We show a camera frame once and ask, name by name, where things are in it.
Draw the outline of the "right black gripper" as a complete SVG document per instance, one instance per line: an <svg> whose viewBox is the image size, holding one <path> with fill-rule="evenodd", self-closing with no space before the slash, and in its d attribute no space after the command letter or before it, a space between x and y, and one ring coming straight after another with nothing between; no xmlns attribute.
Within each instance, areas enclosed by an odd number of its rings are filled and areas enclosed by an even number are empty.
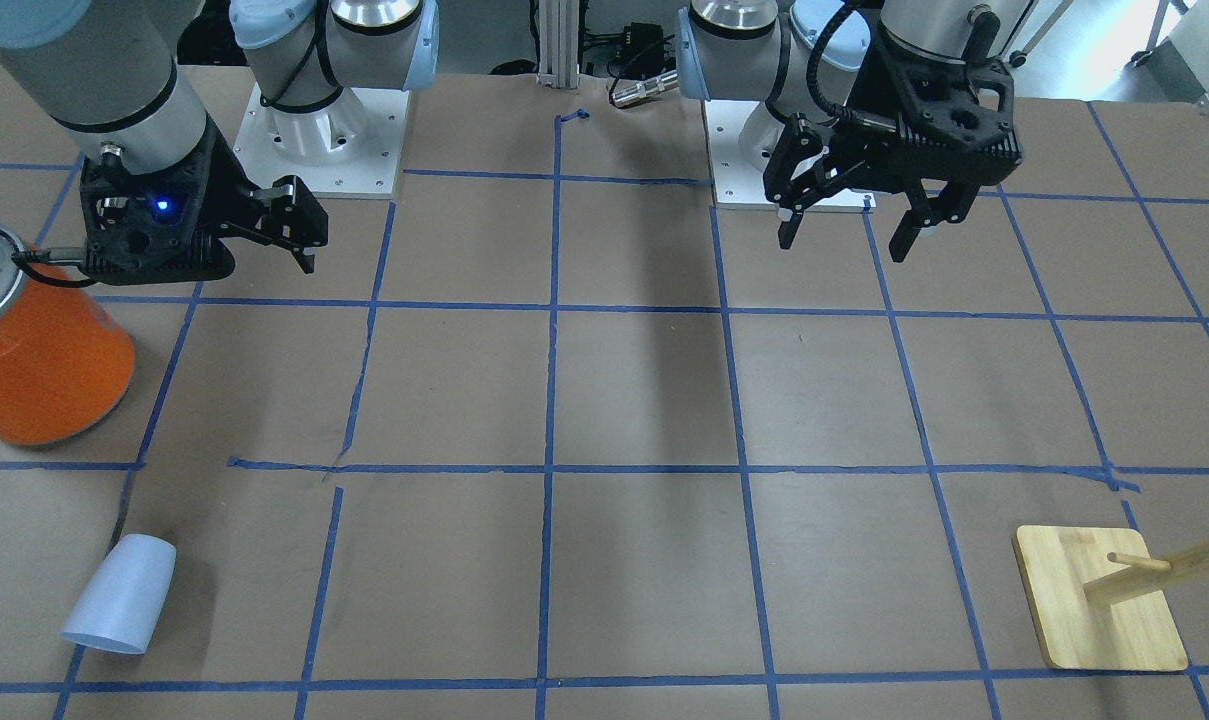
<svg viewBox="0 0 1209 720"><path fill-rule="evenodd" d="M134 174L121 153L83 159L80 209L86 223L79 269L111 286L220 281L235 272L225 238L279 246L303 274L310 246L310 188L301 178L260 187L247 178L216 126L168 169Z"/></svg>

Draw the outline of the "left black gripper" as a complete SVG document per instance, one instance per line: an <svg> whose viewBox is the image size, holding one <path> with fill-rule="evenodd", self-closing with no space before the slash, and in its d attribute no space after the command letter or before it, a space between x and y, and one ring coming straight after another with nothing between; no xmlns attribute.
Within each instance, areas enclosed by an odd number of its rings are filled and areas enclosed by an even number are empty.
<svg viewBox="0 0 1209 720"><path fill-rule="evenodd" d="M873 40L851 83L827 77L820 50L788 69L800 95L777 89L765 100L783 126L763 172L781 249L818 201L904 193L910 209L889 240L889 259L902 263L921 233L964 222L979 190L1023 164L1014 79L991 40L964 40L951 56Z"/></svg>

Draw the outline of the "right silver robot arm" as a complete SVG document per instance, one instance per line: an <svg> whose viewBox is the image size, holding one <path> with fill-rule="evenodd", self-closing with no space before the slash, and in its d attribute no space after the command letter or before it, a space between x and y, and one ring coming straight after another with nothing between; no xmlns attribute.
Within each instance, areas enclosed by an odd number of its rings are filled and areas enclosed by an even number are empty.
<svg viewBox="0 0 1209 720"><path fill-rule="evenodd" d="M258 117L289 170L261 184L189 79L179 1L0 1L0 65L83 156L75 249L13 250L52 288L220 281L225 240L279 246L306 274L329 217L301 168L374 147L358 91L434 81L435 1L232 1L229 23L258 85Z"/></svg>

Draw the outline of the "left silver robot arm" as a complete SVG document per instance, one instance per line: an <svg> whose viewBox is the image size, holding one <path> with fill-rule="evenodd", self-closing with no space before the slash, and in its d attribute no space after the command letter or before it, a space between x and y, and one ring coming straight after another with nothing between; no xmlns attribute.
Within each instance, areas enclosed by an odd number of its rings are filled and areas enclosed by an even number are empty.
<svg viewBox="0 0 1209 720"><path fill-rule="evenodd" d="M1029 1L692 1L676 36L682 95L760 101L779 140L760 173L788 249L802 214L845 190L909 201L889 242L968 217L1023 164L1002 51Z"/></svg>

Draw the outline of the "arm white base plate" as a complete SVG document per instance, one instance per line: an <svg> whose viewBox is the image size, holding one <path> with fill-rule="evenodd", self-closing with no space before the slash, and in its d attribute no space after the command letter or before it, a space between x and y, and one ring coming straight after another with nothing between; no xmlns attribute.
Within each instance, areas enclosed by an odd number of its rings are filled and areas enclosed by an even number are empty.
<svg viewBox="0 0 1209 720"><path fill-rule="evenodd" d="M345 88L326 108L284 114L251 88L233 149L247 176L268 187L297 176L319 199L393 199L412 92Z"/></svg>
<svg viewBox="0 0 1209 720"><path fill-rule="evenodd" d="M776 210L764 193L763 172L783 126L763 101L702 104L715 204L722 209Z"/></svg>

